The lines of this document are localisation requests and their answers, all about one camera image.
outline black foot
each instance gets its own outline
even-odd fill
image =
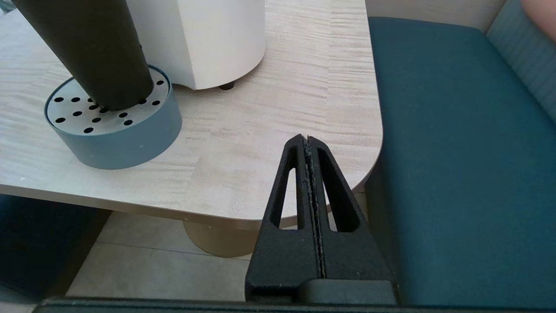
[[[227,83],[227,84],[224,84],[224,85],[220,86],[220,89],[222,89],[222,90],[230,90],[230,89],[234,88],[234,82],[235,82],[235,81],[231,81],[231,82],[229,82],[229,83]]]

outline bench backrest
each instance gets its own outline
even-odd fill
[[[508,0],[486,34],[556,123],[556,45]]]

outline tile floor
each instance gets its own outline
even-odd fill
[[[209,255],[181,221],[113,212],[67,295],[243,301],[249,259]],[[0,302],[0,313],[32,309]]]

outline white wall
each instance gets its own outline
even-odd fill
[[[365,0],[368,16],[471,26],[486,32],[506,0]]]

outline black clamp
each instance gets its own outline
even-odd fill
[[[295,168],[297,230],[280,229]],[[324,188],[337,232],[330,229]],[[245,278],[247,301],[396,305],[390,272],[330,149],[302,135],[280,160]]]

